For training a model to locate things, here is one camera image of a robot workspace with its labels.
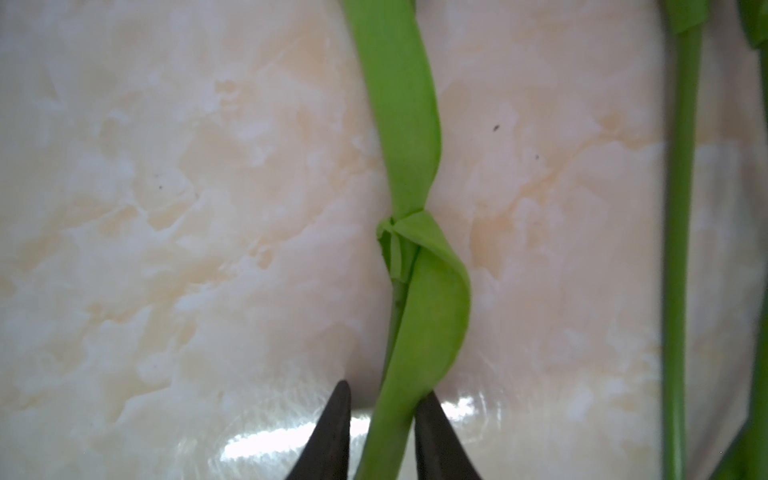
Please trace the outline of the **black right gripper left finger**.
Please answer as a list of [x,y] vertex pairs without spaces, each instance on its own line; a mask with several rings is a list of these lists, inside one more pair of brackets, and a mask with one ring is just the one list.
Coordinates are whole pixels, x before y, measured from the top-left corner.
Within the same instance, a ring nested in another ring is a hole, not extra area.
[[286,480],[347,480],[352,395],[339,381]]

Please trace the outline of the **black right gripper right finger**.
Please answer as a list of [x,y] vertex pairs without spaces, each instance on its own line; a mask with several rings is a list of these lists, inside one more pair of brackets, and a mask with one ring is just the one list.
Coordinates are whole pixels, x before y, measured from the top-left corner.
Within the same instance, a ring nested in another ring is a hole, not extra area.
[[481,480],[434,391],[417,406],[414,433],[419,480]]

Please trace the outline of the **blue tulip front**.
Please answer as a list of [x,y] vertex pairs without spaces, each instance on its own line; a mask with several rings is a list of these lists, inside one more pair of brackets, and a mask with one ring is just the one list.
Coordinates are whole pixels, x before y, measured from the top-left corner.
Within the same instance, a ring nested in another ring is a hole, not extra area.
[[427,210],[440,166],[434,81],[412,1],[345,1],[385,161],[392,215],[377,239],[401,301],[355,474],[395,479],[418,403],[445,377],[466,335],[471,283],[465,265]]

